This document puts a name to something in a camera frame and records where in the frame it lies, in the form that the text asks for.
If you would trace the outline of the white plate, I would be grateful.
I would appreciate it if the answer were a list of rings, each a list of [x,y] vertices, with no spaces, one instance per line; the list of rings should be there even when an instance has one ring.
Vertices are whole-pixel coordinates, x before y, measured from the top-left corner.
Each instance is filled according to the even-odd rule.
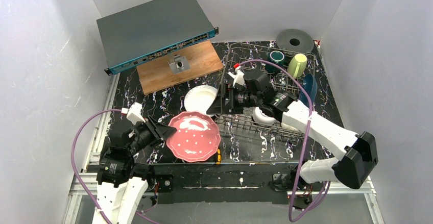
[[[185,110],[211,116],[207,110],[214,102],[217,92],[216,88],[209,85],[199,85],[192,88],[184,97]]]

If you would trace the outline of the white bowl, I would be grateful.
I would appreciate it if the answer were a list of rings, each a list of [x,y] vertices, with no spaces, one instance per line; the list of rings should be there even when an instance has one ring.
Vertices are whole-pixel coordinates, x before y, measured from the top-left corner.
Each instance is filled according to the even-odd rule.
[[[276,119],[265,115],[259,107],[255,107],[252,112],[253,121],[267,126],[272,126]]]

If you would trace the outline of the pink dotted scalloped plate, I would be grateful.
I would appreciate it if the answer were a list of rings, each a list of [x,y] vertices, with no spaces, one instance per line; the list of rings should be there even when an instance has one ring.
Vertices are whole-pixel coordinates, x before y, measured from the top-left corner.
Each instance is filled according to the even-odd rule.
[[[220,130],[210,116],[185,111],[173,117],[169,126],[176,131],[166,140],[166,146],[176,158],[189,163],[204,162],[217,153]]]

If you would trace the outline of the dark green mug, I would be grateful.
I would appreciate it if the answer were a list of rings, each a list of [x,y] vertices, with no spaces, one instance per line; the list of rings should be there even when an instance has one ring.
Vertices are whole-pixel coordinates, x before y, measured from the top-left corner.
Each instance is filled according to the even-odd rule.
[[[285,62],[285,55],[281,51],[271,51],[268,55],[267,61],[283,67]],[[265,64],[265,70],[271,74],[276,74],[280,72],[279,68],[269,64]]]

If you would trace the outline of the light green mug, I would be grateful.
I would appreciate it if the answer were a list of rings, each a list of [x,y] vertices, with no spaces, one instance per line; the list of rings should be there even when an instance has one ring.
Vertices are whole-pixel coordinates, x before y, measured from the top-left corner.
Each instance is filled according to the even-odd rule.
[[[305,54],[296,54],[288,64],[287,72],[294,78],[302,76],[306,69],[307,56]]]

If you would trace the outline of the blue shell shaped plate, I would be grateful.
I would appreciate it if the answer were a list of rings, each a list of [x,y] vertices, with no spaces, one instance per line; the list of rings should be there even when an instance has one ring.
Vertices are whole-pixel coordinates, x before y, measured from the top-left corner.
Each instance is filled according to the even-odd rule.
[[[318,85],[315,77],[309,73],[306,74],[302,81],[302,88],[306,91],[307,95],[310,97],[312,107],[314,107],[315,98],[317,95]],[[300,91],[299,100],[307,107],[309,107],[309,102],[306,95]]]

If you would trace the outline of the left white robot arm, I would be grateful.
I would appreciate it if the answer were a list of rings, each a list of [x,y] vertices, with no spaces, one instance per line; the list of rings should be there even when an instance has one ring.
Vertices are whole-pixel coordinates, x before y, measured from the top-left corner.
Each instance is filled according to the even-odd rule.
[[[131,223],[154,176],[153,167],[137,164],[134,156],[169,139],[177,129],[152,117],[140,119],[114,137],[97,173],[96,206],[92,223]]]

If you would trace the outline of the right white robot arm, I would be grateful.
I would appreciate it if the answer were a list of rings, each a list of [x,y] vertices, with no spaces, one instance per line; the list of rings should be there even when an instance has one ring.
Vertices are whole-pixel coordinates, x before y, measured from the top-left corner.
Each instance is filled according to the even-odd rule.
[[[242,114],[244,108],[259,108],[266,116],[301,131],[333,154],[330,159],[308,160],[296,167],[300,172],[299,186],[339,181],[359,189],[377,165],[376,140],[371,133],[359,134],[332,123],[293,94],[275,89],[269,77],[259,70],[228,75],[232,82],[220,85],[208,114]]]

